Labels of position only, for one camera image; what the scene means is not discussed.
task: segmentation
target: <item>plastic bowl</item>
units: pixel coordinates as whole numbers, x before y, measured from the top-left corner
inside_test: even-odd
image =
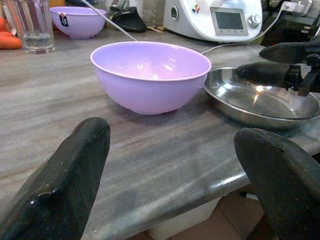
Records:
[[[55,6],[50,7],[50,12],[56,27],[73,39],[89,39],[105,25],[104,18],[88,7]]]
[[[109,97],[144,115],[187,104],[211,69],[209,59],[200,53],[160,42],[112,43],[94,50],[90,58]]]

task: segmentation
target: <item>white appliance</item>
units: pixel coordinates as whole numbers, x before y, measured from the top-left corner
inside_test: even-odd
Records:
[[[166,0],[163,25],[195,39],[244,42],[260,33],[262,17],[261,0]]]

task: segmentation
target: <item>glass of water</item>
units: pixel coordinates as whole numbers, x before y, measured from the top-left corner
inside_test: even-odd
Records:
[[[26,53],[55,50],[49,0],[5,0]]]

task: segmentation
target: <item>stainless steel bowl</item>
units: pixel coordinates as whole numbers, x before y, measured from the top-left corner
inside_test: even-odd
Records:
[[[221,112],[253,127],[289,129],[320,115],[314,94],[303,97],[291,90],[256,85],[240,78],[235,68],[211,70],[204,89]]]

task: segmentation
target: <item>marble countertop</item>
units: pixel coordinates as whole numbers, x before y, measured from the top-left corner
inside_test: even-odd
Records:
[[[169,32],[135,37],[199,52],[214,44]],[[113,30],[89,40],[57,32],[49,54],[0,50],[0,211],[73,128],[93,116],[109,122],[111,146],[84,240],[127,238],[249,183],[233,144],[245,126],[217,112],[204,90],[158,116],[136,114],[105,94],[90,53],[127,40]],[[261,48],[223,47],[208,57],[214,67],[237,67],[256,61]],[[320,152],[319,120],[279,133],[312,155]]]

